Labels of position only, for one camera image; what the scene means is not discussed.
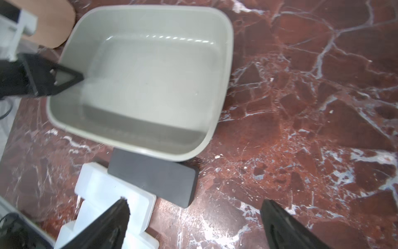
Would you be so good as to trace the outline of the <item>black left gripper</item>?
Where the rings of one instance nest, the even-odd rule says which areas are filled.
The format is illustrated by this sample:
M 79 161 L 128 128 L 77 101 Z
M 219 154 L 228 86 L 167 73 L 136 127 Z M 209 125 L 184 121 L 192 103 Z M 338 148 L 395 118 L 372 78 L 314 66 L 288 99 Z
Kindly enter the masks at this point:
M 37 54 L 1 60 L 1 99 L 8 96 L 51 96 L 82 82 L 84 75 Z

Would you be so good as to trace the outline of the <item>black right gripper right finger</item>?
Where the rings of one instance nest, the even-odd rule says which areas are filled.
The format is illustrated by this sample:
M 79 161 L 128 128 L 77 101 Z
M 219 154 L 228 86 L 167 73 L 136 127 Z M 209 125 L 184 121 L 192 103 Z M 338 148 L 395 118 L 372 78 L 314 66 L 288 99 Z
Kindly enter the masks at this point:
M 329 248 L 274 200 L 264 200 L 260 214 L 271 249 Z

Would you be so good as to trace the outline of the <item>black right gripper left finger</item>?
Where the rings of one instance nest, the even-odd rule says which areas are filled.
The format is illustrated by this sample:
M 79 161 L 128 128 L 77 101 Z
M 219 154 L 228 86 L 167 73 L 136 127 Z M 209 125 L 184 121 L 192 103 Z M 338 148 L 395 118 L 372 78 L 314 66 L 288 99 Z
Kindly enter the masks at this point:
M 125 198 L 120 198 L 93 223 L 68 242 L 65 249 L 120 249 L 130 218 Z

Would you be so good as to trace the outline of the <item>translucent white pencil case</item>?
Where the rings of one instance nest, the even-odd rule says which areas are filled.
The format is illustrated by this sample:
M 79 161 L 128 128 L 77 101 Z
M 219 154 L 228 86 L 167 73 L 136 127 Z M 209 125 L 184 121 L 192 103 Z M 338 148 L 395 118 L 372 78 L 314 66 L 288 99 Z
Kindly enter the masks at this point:
M 127 230 L 134 234 L 148 228 L 156 201 L 156 195 L 108 174 L 107 168 L 97 162 L 81 167 L 75 193 L 99 208 L 108 208 L 125 198 L 130 209 Z
M 158 249 L 159 241 L 146 232 L 127 230 L 131 212 L 126 199 L 105 209 L 84 201 L 76 220 L 62 226 L 55 249 Z

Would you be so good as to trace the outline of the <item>black pencil case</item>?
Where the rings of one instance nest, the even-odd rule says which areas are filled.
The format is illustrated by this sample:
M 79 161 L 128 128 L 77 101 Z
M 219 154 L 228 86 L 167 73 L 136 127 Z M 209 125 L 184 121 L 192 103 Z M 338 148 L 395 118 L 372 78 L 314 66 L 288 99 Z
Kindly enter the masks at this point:
M 190 206 L 199 169 L 115 148 L 108 173 L 181 208 Z

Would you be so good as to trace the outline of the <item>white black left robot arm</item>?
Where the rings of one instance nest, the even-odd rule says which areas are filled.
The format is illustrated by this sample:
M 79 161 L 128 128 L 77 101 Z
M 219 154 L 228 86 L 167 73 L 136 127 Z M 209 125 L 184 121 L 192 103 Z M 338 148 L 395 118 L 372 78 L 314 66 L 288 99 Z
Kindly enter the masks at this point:
M 75 21 L 69 1 L 1 1 L 2 99 L 56 95 L 83 81 L 82 73 L 28 52 L 24 44 L 57 48 Z

